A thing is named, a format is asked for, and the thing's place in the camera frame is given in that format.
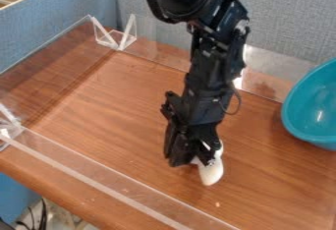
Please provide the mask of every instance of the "bowl rim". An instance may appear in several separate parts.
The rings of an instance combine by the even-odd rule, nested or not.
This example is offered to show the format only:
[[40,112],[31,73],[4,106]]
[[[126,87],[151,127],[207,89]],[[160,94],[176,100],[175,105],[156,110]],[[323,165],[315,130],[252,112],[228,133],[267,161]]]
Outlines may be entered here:
[[295,125],[292,124],[291,120],[290,120],[290,115],[288,115],[288,110],[290,110],[290,103],[291,100],[294,99],[294,95],[296,93],[296,91],[299,90],[302,84],[307,81],[307,79],[315,75],[319,71],[322,71],[324,68],[327,68],[328,66],[331,66],[332,64],[336,63],[336,58],[331,59],[330,61],[327,61],[326,63],[323,63],[322,65],[319,65],[318,67],[315,67],[308,73],[307,75],[299,80],[299,82],[295,84],[288,97],[286,99],[286,102],[283,104],[283,109],[282,109],[282,118],[283,118],[283,123],[286,125],[287,130],[290,131],[290,133],[296,136],[298,138],[300,138],[304,141],[310,141],[314,143],[322,143],[322,144],[331,144],[332,142],[336,143],[336,135],[335,136],[314,136],[306,132],[303,132],[300,129],[298,129],[295,127]]

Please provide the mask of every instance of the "wooden table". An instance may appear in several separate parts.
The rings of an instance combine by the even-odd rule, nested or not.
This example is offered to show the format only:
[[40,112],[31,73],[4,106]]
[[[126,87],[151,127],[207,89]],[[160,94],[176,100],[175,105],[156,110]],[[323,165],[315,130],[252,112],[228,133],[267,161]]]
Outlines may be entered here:
[[[335,230],[336,154],[290,135],[282,104],[242,91],[242,110],[219,126],[226,176],[204,187],[198,168],[168,167],[162,152],[159,107],[184,73],[92,37],[76,29],[2,76],[2,102],[24,125],[240,229]],[[290,87],[263,83],[252,88],[270,97]],[[0,171],[102,229],[170,229],[14,147]]]

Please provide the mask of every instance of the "teal bowl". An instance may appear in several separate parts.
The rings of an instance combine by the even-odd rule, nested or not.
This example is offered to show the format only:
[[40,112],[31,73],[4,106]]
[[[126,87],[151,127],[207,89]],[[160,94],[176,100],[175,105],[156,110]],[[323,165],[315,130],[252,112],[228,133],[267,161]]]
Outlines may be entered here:
[[295,137],[336,150],[336,58],[316,67],[295,85],[282,118]]

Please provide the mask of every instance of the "robotic arm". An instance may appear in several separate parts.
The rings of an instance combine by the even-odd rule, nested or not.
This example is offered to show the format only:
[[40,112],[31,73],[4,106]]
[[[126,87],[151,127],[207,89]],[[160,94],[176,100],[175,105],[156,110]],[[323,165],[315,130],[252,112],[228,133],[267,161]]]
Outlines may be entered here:
[[164,155],[176,167],[199,165],[206,185],[223,175],[223,143],[216,126],[228,114],[232,81],[246,66],[243,48],[250,33],[248,13],[239,0],[147,0],[155,17],[186,22],[194,36],[191,71],[184,92],[166,93],[162,113],[168,120]]

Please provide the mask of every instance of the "white object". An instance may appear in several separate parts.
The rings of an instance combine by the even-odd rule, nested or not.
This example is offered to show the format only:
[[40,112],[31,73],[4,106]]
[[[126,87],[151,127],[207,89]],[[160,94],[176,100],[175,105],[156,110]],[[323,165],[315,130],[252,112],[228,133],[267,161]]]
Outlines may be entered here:
[[[210,148],[206,142],[203,142],[203,144],[206,148]],[[224,165],[222,161],[223,152],[224,152],[224,146],[223,142],[220,141],[220,149],[215,153],[214,164],[204,166],[198,157],[195,157],[195,159],[192,160],[192,164],[199,165],[200,176],[206,186],[214,185],[220,180],[224,174]]]

